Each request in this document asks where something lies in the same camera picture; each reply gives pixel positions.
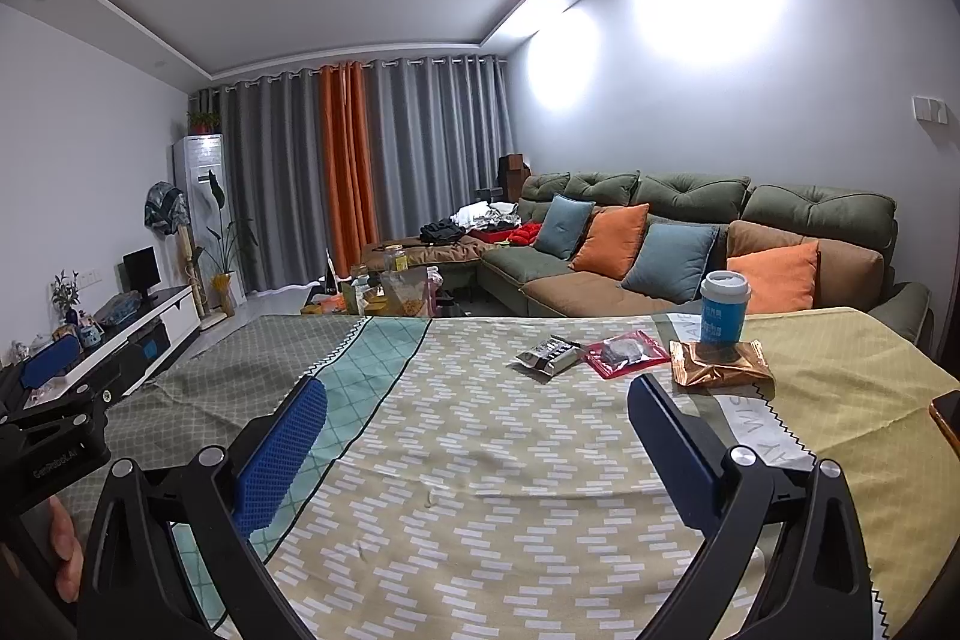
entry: blue coffee cup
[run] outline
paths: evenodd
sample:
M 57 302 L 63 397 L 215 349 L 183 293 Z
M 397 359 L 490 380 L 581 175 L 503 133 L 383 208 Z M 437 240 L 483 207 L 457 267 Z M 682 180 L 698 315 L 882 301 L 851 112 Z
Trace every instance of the blue coffee cup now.
M 740 341 L 751 294 L 747 278 L 737 272 L 711 272 L 700 284 L 700 292 L 704 301 L 700 341 Z

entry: gray curtain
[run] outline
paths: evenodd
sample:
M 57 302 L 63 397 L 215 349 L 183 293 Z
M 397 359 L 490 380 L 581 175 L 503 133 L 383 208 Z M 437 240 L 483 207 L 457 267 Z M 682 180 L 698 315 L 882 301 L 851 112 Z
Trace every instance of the gray curtain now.
M 494 56 L 373 62 L 368 124 L 382 237 L 419 234 L 496 186 L 497 160 L 514 152 L 503 66 Z
M 244 285 L 273 290 L 320 279 L 326 266 L 317 79 L 304 70 L 218 91 L 234 218 L 252 218 L 259 247 Z

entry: human hand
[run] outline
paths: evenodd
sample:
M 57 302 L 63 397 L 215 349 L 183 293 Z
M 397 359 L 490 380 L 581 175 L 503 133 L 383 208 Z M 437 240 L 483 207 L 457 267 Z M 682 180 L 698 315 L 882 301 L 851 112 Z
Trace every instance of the human hand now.
M 50 546 L 64 563 L 56 573 L 56 593 L 66 603 L 74 603 L 80 595 L 83 574 L 83 548 L 73 528 L 73 520 L 56 496 L 50 497 Z

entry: orange curtain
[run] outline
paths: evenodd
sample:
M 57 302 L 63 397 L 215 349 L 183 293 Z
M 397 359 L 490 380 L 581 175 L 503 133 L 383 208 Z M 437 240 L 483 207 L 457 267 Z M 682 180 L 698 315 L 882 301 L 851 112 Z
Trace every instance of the orange curtain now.
M 324 66 L 320 130 L 329 194 L 330 255 L 341 277 L 360 261 L 365 244 L 379 242 L 373 208 L 367 100 L 359 63 Z

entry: gray tablecloth section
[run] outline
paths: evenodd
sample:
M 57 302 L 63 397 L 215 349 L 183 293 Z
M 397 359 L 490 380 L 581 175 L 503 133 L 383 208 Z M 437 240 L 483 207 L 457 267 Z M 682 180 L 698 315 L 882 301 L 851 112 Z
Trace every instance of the gray tablecloth section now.
M 177 466 L 206 445 L 229 445 L 251 418 L 272 413 L 311 365 L 357 324 L 354 316 L 262 316 L 175 366 L 107 411 L 112 461 L 142 469 Z M 59 493 L 80 541 L 97 509 L 109 465 Z

